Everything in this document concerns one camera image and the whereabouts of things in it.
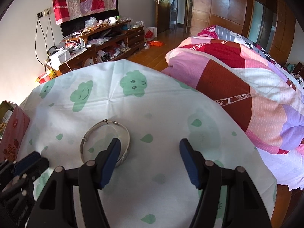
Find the comforter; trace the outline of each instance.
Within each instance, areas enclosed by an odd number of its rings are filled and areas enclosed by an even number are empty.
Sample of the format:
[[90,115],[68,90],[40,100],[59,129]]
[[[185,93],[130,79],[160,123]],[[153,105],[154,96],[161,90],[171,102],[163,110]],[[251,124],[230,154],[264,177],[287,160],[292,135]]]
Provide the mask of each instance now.
[[163,73],[218,103],[257,148],[304,154],[304,90],[261,47],[214,26],[185,39],[166,61]]

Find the blue gripper pad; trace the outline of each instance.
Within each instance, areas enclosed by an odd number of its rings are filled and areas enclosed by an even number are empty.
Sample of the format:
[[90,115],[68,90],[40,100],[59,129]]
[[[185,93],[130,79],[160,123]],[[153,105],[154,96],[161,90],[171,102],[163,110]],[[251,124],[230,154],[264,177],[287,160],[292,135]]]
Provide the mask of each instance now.
[[19,176],[21,172],[26,170],[40,158],[41,156],[38,152],[32,152],[31,154],[27,155],[25,158],[16,163],[14,167],[14,176]]
[[109,145],[110,153],[105,161],[105,164],[102,169],[102,178],[100,182],[100,186],[104,188],[111,179],[111,176],[113,174],[117,159],[120,154],[121,150],[121,143],[120,140],[117,138],[114,138],[112,142]]
[[198,166],[195,163],[195,159],[193,157],[194,150],[192,149],[189,141],[187,139],[182,139],[179,143],[179,152],[181,155],[181,158],[183,159],[184,165],[186,167],[186,170],[188,172],[188,176],[190,178],[190,181],[193,185],[195,185],[196,188],[199,188],[200,183],[200,177],[199,177],[199,169]]

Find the snack box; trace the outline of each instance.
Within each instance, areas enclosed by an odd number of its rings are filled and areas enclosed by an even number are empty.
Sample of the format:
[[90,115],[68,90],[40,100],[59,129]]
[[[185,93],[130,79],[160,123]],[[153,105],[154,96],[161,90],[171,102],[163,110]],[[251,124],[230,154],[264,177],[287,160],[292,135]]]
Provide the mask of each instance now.
[[19,146],[29,125],[29,117],[15,103],[0,104],[0,162],[17,158]]

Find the silver bangle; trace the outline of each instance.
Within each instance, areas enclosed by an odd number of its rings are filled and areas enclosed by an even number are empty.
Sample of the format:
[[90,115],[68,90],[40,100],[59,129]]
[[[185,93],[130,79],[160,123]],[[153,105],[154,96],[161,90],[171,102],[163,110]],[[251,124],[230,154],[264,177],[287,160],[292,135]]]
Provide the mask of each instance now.
[[124,151],[123,155],[120,158],[118,158],[115,167],[120,166],[125,161],[126,157],[128,156],[129,149],[130,149],[130,133],[129,133],[129,131],[127,130],[127,128],[124,125],[122,125],[122,124],[120,124],[118,122],[115,122],[115,121],[108,121],[107,119],[105,119],[105,120],[103,120],[103,121],[101,121],[99,123],[96,123],[93,127],[91,127],[88,130],[88,132],[84,135],[84,137],[82,138],[82,141],[80,143],[80,157],[81,157],[81,160],[82,160],[83,163],[85,163],[85,159],[84,159],[84,156],[83,156],[83,145],[84,145],[84,143],[87,142],[88,137],[92,134],[92,132],[94,130],[98,129],[99,127],[101,127],[103,125],[108,125],[108,124],[113,124],[113,125],[116,125],[116,126],[120,126],[120,127],[124,128],[127,131],[127,134],[128,134],[127,148]]

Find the electrical outlet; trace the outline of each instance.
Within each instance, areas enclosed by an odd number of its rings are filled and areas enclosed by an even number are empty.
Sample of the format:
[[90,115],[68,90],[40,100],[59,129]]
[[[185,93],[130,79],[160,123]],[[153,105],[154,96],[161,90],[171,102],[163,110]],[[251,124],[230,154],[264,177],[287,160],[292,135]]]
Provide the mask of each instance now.
[[51,9],[52,8],[49,7],[47,9],[43,10],[42,12],[38,13],[37,18],[40,19],[43,16],[48,16],[51,13]]
[[47,16],[51,13],[51,10],[49,8],[47,8],[47,9],[43,10],[42,13],[43,13],[43,16]]

